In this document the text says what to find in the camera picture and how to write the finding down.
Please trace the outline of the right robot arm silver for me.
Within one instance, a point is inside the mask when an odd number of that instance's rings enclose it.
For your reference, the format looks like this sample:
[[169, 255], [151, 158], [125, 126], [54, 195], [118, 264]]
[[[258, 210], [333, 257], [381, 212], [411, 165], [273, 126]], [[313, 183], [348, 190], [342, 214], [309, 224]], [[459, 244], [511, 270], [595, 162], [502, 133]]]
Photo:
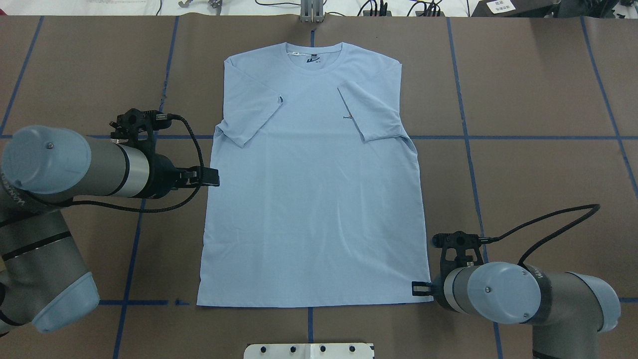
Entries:
[[615, 329], [621, 316], [618, 295], [602, 279], [504, 262], [414, 281], [412, 294], [498, 324], [531, 325], [534, 359], [597, 359], [599, 334]]

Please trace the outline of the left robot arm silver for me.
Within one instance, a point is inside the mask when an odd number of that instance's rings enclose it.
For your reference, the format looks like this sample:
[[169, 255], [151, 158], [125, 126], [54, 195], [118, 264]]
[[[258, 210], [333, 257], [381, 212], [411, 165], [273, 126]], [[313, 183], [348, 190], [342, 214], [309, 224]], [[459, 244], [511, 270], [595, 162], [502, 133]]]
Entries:
[[178, 168], [156, 152], [153, 131], [114, 132], [109, 142], [69, 129], [29, 126], [16, 132], [1, 160], [1, 334], [26, 324], [50, 333], [92, 312], [100, 295], [62, 210], [100, 206], [78, 196], [161, 198], [173, 190], [219, 186], [203, 163]]

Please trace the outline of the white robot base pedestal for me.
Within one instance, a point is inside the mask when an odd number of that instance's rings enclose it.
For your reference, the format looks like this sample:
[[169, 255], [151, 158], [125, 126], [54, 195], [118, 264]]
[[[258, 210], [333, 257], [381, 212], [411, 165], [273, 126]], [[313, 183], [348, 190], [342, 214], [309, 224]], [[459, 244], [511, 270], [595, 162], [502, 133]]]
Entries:
[[375, 359], [369, 343], [287, 343], [249, 345], [244, 359]]

